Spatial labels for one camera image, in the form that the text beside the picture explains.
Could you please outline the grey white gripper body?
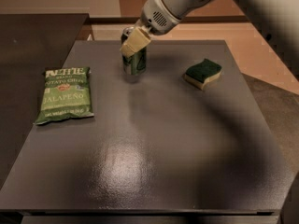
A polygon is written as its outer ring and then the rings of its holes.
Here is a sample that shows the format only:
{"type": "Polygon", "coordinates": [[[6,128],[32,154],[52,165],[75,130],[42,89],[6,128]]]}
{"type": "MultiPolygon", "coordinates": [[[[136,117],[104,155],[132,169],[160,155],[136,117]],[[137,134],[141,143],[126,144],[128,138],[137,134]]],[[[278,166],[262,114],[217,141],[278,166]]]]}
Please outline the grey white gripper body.
{"type": "Polygon", "coordinates": [[[140,21],[154,35],[165,35],[187,14],[187,0],[148,0],[140,21]]]}

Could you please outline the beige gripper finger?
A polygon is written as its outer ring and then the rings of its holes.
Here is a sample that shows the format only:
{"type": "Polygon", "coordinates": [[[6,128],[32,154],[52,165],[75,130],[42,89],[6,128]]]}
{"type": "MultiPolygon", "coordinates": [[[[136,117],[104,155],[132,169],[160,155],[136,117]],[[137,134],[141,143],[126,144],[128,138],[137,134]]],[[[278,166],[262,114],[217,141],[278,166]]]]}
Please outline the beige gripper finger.
{"type": "Polygon", "coordinates": [[[124,57],[131,57],[150,43],[150,32],[144,26],[135,27],[122,43],[120,52],[124,57]]]}

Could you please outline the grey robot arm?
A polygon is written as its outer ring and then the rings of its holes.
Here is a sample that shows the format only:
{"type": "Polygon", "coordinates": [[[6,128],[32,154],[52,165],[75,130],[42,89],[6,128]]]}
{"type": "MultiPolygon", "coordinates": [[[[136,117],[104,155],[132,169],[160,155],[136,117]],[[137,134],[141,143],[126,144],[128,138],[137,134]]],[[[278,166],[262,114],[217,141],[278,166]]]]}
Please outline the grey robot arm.
{"type": "MultiPolygon", "coordinates": [[[[154,35],[166,35],[186,16],[217,0],[147,0],[133,31],[121,45],[130,57],[146,47],[154,35]]],[[[230,0],[268,46],[299,76],[299,0],[230,0]]]]}

